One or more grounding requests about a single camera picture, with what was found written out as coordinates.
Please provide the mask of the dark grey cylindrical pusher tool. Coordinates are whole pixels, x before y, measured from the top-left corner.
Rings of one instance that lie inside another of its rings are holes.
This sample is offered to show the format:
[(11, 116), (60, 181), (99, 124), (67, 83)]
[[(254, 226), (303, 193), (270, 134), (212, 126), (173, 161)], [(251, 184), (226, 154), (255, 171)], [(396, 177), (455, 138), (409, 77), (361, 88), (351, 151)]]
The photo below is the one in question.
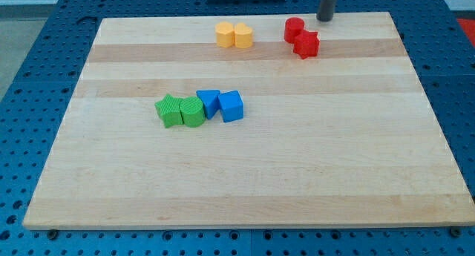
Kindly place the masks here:
[(330, 22), (335, 13), (338, 0), (320, 0), (317, 12), (317, 20), (320, 22)]

